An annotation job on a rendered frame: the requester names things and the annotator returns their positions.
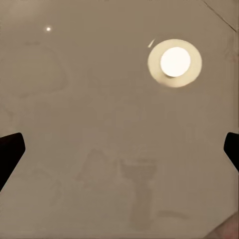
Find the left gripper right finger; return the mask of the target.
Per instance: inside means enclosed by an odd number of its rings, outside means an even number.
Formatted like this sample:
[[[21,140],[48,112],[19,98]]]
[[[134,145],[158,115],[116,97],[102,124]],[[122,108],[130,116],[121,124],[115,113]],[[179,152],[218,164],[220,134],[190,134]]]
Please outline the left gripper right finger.
[[[239,134],[232,132],[227,133],[224,143],[224,152],[239,172]]]

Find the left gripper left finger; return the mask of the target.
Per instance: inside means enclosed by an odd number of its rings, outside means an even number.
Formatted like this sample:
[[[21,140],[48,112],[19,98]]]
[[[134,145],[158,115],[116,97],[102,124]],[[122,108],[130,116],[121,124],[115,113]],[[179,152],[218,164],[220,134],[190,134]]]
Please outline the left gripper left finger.
[[[25,152],[20,132],[0,138],[0,191]]]

